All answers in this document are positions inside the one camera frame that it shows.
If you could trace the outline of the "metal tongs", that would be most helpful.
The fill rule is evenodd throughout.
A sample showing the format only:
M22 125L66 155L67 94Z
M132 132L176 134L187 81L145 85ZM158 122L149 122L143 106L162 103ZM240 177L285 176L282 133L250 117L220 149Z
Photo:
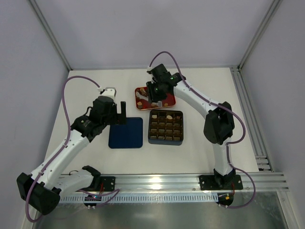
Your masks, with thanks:
M148 97L148 96L144 96L144 95L142 95L142 94L139 93L139 92L136 92L135 95L136 95L136 97L138 97L138 98L141 99L141 100L149 101L149 97Z

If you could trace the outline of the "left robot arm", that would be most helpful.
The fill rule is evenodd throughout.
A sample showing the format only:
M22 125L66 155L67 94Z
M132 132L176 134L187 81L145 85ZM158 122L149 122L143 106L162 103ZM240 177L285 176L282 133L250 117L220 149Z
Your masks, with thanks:
M68 125L68 135L60 146L30 174L17 177L20 196L26 209L33 207L42 215L50 214L61 198L80 189L98 189L101 174L91 166L84 166L77 173L59 180L67 165L108 125L126 123L126 102L121 102L121 112L113 98L99 96L82 115Z

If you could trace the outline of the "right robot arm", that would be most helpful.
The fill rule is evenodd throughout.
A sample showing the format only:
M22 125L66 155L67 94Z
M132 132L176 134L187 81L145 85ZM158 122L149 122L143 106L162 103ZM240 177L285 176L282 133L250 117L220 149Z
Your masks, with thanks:
M163 64L148 67L147 73L152 77L146 83L150 102L164 100L172 94L184 100L204 118L203 135L213 146L215 166L212 175L199 176L200 189L242 190L241 177L228 161L229 143L235 128L231 105L205 97L182 74L171 74Z

